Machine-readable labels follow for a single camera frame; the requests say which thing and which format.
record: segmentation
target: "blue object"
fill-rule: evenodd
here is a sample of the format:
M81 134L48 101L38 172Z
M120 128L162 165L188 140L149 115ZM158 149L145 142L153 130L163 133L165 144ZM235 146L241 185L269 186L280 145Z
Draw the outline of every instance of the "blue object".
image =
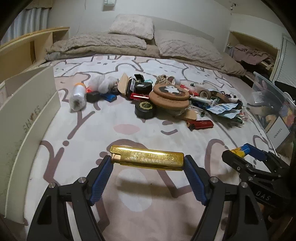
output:
M145 83L153 84L153 81L152 81L152 80L145 80L144 82L145 82Z
M244 144L240 147L240 150L243 151L246 155L250 154L251 150L248 145Z
M250 149L249 155L257 159L258 161L265 161L267 159L266 155L263 151L259 150L255 146L250 145L249 143L244 144L244 146L248 146Z
M97 179L91 187L91 197L89 200L92 206L101 199L102 193L106 187L112 170L113 163L111 162L111 157L109 157L105 165L103 166L100 174L98 175Z
M109 102L113 102L113 101L117 100L117 96L113 95L111 93L101 94L101 96Z
M207 205L208 199L205 195L205 186L187 157L184 157L184 172L196 200L200 201L204 206Z
M198 102L198 101L194 101L194 100L191 100L191 104L198 107L198 108L201 108L203 110L206 110L208 108L210 108L211 106L209 106L208 104L206 103L201 103L201 102Z

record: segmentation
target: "plastic storage box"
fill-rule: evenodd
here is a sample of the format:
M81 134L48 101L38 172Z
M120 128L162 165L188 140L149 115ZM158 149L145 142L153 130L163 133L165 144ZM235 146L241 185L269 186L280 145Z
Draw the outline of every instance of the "plastic storage box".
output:
M256 75L247 107L259 120L275 149L295 138L296 106L268 79Z

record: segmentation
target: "round cork mat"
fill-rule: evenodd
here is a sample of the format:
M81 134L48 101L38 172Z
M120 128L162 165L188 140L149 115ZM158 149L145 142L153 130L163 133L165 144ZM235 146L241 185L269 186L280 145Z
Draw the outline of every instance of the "round cork mat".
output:
M185 109L190 105L189 100L171 100L159 96L153 91L150 92L149 99L153 104L169 110Z
M189 99L189 92L173 85L158 84L153 87L153 91L166 99L184 101Z

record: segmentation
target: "gold lighter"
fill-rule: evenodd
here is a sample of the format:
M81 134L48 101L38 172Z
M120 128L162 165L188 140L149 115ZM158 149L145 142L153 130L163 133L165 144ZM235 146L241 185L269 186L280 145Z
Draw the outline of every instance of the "gold lighter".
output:
M183 170L184 154L181 152L169 152L147 150L124 146L111 146L111 161L121 165L143 167L150 169Z

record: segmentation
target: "bedsheet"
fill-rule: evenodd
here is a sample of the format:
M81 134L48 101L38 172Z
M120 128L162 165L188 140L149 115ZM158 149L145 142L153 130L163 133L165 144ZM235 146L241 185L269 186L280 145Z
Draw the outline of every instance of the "bedsheet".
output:
M150 120L137 118L134 104L121 96L112 103L104 100L87 103L78 112L71 112L68 104L73 84L82 82L87 86L91 78L100 74L120 78L124 72L128 76L142 74L153 82L158 75L172 75L186 85L196 82L233 93L246 104L225 75L217 71L174 60L119 55L58 60L51 65L61 108L41 141L32 166L25 202L26 232L48 183L65 185L86 176L110 154L111 145L190 154L211 176L231 184L238 184L239 178L236 171L222 162L223 151L245 143L272 150L264 130L250 113L242 128L207 114L203 119L211 119L214 127L190 131L185 121L164 112L158 112ZM254 158L246 160L258 169L267 170ZM228 209L226 203L216 240L222 239ZM81 240L69 204L67 210L74 240ZM186 241L194 234L204 206L195 199L184 172L115 164L102 198L92 211L107 241Z

